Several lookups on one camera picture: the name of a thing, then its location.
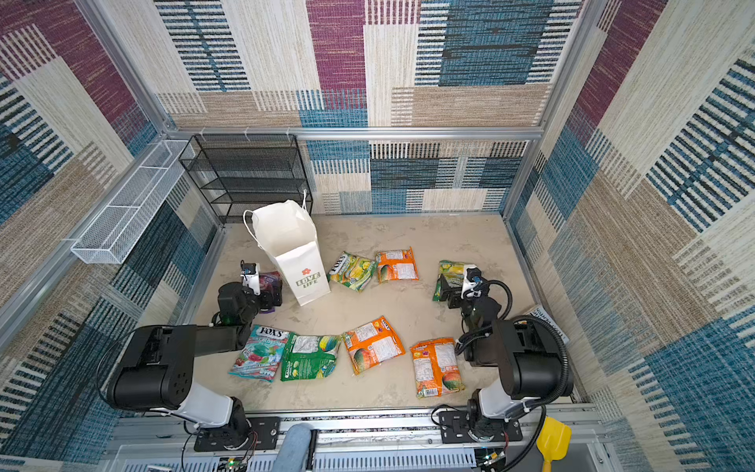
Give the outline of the yellow-green Fox's candy bag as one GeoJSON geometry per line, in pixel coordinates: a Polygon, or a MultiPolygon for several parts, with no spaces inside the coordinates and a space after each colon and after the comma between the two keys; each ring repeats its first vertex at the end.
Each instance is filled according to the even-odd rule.
{"type": "Polygon", "coordinates": [[[441,260],[438,262],[438,277],[433,294],[433,300],[436,302],[444,301],[444,289],[460,288],[463,285],[465,271],[468,263],[455,262],[450,260],[441,260]]]}

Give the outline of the orange snack bag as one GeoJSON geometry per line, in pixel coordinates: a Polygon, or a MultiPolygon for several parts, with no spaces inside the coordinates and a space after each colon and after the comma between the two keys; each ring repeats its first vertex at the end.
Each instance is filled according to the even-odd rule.
{"type": "Polygon", "coordinates": [[[419,279],[412,248],[377,252],[376,262],[379,283],[419,279]]]}
{"type": "Polygon", "coordinates": [[[411,347],[416,397],[431,398],[464,391],[451,337],[421,341],[411,347]]]}
{"type": "Polygon", "coordinates": [[[406,353],[402,341],[385,317],[348,330],[341,339],[356,376],[406,353]]]}

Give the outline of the white paper bag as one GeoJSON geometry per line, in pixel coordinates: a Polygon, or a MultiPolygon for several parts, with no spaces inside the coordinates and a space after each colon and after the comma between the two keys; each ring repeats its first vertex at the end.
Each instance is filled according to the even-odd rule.
{"type": "Polygon", "coordinates": [[[307,197],[308,191],[304,190],[301,202],[286,200],[245,210],[242,216],[247,231],[280,272],[300,306],[330,294],[307,197]]]}

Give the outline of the green-yellow snack bag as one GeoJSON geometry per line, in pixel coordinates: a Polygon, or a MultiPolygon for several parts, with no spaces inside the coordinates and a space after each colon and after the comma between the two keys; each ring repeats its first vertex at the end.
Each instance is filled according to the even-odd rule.
{"type": "Polygon", "coordinates": [[[372,279],[376,265],[374,260],[343,252],[328,271],[328,280],[362,292],[372,279]]]}

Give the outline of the purple Fox's candy bag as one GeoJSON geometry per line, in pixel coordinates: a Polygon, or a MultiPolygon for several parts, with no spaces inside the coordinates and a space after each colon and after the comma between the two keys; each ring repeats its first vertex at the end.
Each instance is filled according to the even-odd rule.
{"type": "Polygon", "coordinates": [[[261,291],[267,291],[273,295],[282,294],[282,280],[278,271],[269,271],[259,275],[261,291]]]}

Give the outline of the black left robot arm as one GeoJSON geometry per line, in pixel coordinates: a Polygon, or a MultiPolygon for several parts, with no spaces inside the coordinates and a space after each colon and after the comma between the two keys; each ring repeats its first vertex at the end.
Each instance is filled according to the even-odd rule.
{"type": "Polygon", "coordinates": [[[100,394],[111,407],[156,412],[185,421],[195,452],[251,454],[277,445],[279,419],[251,419],[242,401],[220,395],[194,378],[198,357],[242,350],[258,314],[282,303],[277,273],[251,275],[222,285],[218,312],[208,326],[155,324],[126,334],[110,369],[98,367],[100,394]]]}

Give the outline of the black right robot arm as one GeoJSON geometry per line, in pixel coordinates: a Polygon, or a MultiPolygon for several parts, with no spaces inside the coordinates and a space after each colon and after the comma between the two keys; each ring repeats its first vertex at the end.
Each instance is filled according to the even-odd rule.
{"type": "Polygon", "coordinates": [[[512,314],[513,294],[500,280],[472,269],[471,277],[438,277],[436,294],[461,311],[466,332],[454,352],[473,367],[494,367],[497,379],[476,389],[464,408],[442,407],[433,419],[445,444],[519,442],[519,421],[573,389],[562,335],[548,321],[512,314]]]}

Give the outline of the teal pink Fox's candy bag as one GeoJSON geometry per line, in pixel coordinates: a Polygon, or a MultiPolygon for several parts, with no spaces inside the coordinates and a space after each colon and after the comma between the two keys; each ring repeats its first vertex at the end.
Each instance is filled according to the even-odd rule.
{"type": "Polygon", "coordinates": [[[272,383],[290,336],[291,332],[279,328],[253,326],[229,375],[272,383]]]}

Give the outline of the green snack bag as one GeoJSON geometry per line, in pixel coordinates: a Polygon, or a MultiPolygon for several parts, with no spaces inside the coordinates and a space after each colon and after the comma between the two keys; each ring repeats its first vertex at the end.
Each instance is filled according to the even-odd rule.
{"type": "Polygon", "coordinates": [[[281,358],[281,381],[327,378],[335,369],[339,336],[291,334],[281,358]]]}

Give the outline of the grey cylinder at front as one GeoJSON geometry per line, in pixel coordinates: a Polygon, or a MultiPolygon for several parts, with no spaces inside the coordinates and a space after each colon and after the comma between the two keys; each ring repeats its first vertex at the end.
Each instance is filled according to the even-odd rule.
{"type": "Polygon", "coordinates": [[[271,472],[302,472],[309,457],[313,430],[308,425],[295,425],[284,436],[284,442],[273,462],[271,472]]]}

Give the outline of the yellow plastic shovel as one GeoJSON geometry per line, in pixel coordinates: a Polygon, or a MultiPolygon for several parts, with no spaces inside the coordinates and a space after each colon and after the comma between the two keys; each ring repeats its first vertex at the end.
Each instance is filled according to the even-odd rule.
{"type": "Polygon", "coordinates": [[[543,472],[552,472],[552,465],[567,456],[571,438],[570,426],[546,417],[537,439],[537,448],[543,457],[543,472]]]}

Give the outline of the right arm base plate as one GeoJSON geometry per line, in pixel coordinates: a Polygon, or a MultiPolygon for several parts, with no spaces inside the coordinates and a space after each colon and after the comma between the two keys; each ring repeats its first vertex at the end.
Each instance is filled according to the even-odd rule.
{"type": "Polygon", "coordinates": [[[438,411],[433,415],[433,419],[440,425],[444,444],[487,444],[523,440],[521,428],[514,421],[491,420],[486,417],[470,419],[467,412],[453,409],[438,411]]]}

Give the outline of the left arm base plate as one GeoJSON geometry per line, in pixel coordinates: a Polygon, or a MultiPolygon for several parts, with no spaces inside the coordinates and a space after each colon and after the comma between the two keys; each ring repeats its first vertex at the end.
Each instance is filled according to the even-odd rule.
{"type": "Polygon", "coordinates": [[[235,450],[274,450],[280,417],[252,417],[240,427],[200,429],[193,446],[195,452],[235,452],[235,450]]]}

